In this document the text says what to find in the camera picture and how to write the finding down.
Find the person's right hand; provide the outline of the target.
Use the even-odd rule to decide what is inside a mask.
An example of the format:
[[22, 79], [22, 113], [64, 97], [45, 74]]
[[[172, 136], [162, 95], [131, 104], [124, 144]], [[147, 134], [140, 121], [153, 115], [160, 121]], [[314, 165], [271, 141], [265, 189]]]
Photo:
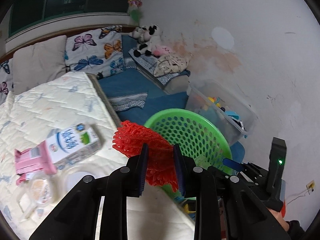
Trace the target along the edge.
[[289, 231], [289, 224], [283, 219], [282, 215], [280, 212], [274, 211], [270, 208], [268, 208], [268, 211], [275, 217], [275, 219], [278, 221], [278, 223], [282, 226], [282, 228], [288, 232]]

